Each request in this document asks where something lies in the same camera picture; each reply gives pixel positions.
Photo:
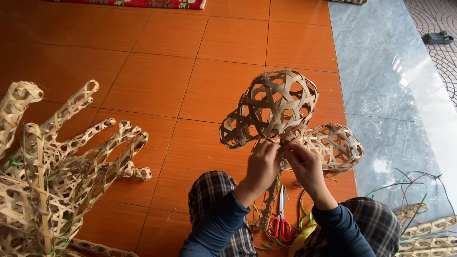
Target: long-sleeve shirt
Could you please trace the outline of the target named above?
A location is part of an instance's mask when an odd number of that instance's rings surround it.
[[[179,257],[219,256],[234,232],[243,226],[243,219],[249,212],[249,207],[245,208],[229,192],[205,212],[184,241]],[[338,205],[333,210],[322,211],[314,206],[312,213],[322,227],[329,251],[337,250],[335,256],[375,257],[348,208]]]

